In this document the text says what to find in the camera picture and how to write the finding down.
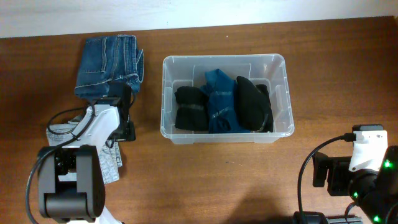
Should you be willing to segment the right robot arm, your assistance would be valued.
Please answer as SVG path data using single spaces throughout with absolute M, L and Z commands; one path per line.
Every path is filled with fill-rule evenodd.
M 379 171 L 350 171 L 350 157 L 317 152 L 312 159 L 314 187 L 327 182 L 332 197 L 351 197 L 372 223 L 397 223 L 397 146 L 387 148 Z

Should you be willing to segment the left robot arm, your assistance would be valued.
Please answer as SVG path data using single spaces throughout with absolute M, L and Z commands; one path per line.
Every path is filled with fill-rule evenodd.
M 112 82 L 106 96 L 90 102 L 71 138 L 45 146 L 30 175 L 38 177 L 39 212 L 57 223 L 117 223 L 105 207 L 99 150 L 106 141 L 135 141 L 129 109 L 135 94 Z

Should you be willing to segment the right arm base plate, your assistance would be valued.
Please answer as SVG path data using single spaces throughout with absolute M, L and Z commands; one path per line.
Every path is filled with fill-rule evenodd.
M 304 212 L 308 224 L 363 224 L 363 219 L 357 216 L 334 216 L 326 217 L 320 212 Z

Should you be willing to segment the blue garment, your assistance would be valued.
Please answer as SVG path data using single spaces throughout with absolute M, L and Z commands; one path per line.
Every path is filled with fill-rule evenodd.
M 249 133 L 238 122 L 234 109 L 237 83 L 220 69 L 205 72 L 206 84 L 200 89 L 208 97 L 209 133 Z

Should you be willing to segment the small black garment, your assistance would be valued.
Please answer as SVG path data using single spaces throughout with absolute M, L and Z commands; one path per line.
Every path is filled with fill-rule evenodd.
M 178 104 L 175 127 L 189 131 L 209 130 L 208 96 L 194 86 L 181 86 L 175 92 Z

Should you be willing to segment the light blue jeans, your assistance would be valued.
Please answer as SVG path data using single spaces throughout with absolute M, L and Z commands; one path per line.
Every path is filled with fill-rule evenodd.
M 67 123 L 50 125 L 50 129 L 57 134 L 51 133 L 48 129 L 46 130 L 49 146 L 56 146 L 71 139 L 72 134 L 70 131 L 74 129 L 82 118 L 83 115 L 81 114 L 69 120 Z M 111 143 L 111 140 L 106 141 L 106 144 L 98 151 L 101 173 L 105 185 L 119 180 L 119 168 L 123 165 L 119 144 L 114 142 L 112 147 L 108 147 Z

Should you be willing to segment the large black garment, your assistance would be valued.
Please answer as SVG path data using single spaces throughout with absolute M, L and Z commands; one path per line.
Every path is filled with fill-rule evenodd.
M 239 124 L 250 131 L 272 133 L 274 119 L 267 86 L 255 85 L 242 76 L 238 76 L 236 81 L 235 109 Z

